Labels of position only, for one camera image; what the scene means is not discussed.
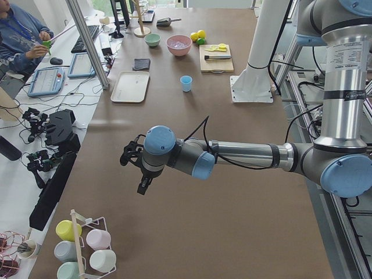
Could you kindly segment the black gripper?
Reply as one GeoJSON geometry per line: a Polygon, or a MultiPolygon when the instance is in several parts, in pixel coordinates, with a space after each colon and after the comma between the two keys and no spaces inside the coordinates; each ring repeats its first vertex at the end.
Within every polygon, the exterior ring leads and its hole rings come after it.
{"type": "Polygon", "coordinates": [[[147,191],[147,187],[150,186],[152,180],[157,177],[157,172],[150,171],[146,169],[145,167],[141,168],[141,172],[142,172],[142,179],[141,179],[141,182],[139,183],[137,192],[139,194],[145,194],[147,191]]]}

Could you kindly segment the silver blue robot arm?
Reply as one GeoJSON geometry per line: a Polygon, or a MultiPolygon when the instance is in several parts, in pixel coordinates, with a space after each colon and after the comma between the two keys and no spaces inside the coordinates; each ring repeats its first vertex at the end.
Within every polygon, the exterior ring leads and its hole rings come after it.
{"type": "Polygon", "coordinates": [[[283,145],[178,139],[166,126],[152,127],[138,149],[136,165],[144,194],[165,166],[207,179],[227,162],[251,170],[281,168],[307,177],[343,198],[371,188],[371,159],[360,137],[371,42],[370,1],[300,1],[298,36],[327,46],[321,133],[312,144],[283,145]]]}

